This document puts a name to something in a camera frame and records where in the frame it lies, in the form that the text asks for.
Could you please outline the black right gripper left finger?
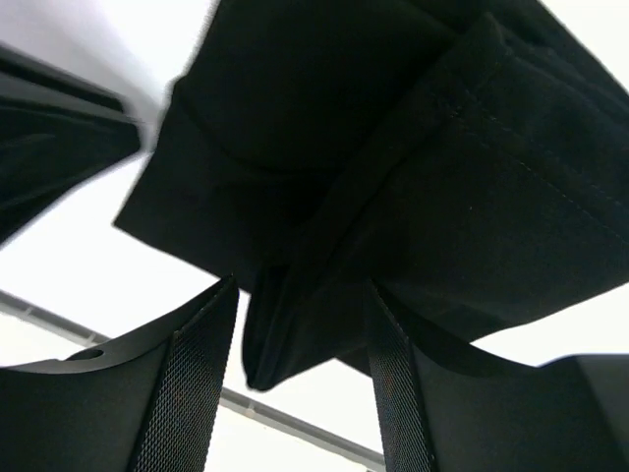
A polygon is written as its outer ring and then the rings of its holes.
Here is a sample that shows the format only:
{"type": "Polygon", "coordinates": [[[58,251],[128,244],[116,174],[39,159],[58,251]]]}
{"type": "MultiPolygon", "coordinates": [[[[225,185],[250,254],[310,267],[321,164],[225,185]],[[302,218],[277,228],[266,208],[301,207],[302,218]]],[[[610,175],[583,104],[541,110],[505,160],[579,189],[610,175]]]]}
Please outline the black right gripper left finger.
{"type": "Polygon", "coordinates": [[[65,360],[1,372],[5,471],[201,471],[236,320],[223,279],[65,360]]]}

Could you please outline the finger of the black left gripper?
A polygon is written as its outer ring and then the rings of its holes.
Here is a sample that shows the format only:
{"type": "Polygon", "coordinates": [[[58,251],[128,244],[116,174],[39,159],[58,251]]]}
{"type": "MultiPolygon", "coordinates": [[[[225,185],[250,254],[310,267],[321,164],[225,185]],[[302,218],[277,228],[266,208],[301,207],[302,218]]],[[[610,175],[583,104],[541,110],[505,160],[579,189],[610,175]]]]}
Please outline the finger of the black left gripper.
{"type": "Polygon", "coordinates": [[[118,95],[2,46],[3,241],[140,147],[138,126],[118,95]]]}

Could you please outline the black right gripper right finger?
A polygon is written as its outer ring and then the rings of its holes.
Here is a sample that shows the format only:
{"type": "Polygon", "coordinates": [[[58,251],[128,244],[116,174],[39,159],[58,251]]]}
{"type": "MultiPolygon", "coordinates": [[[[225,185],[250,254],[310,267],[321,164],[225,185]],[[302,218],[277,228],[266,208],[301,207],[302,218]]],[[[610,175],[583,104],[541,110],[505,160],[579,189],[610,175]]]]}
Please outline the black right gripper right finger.
{"type": "Polygon", "coordinates": [[[365,287],[373,389],[389,471],[624,471],[628,359],[539,368],[479,349],[365,287]]]}

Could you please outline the black skirt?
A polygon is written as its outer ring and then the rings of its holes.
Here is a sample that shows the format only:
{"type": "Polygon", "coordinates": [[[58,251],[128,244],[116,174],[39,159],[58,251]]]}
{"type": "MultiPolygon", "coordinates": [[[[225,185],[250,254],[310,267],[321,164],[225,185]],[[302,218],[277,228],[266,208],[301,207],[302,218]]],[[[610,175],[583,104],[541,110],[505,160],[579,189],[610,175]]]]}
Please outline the black skirt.
{"type": "Polygon", "coordinates": [[[374,281],[465,340],[628,280],[628,95],[538,1],[223,1],[116,226],[251,296],[268,390],[374,281]]]}

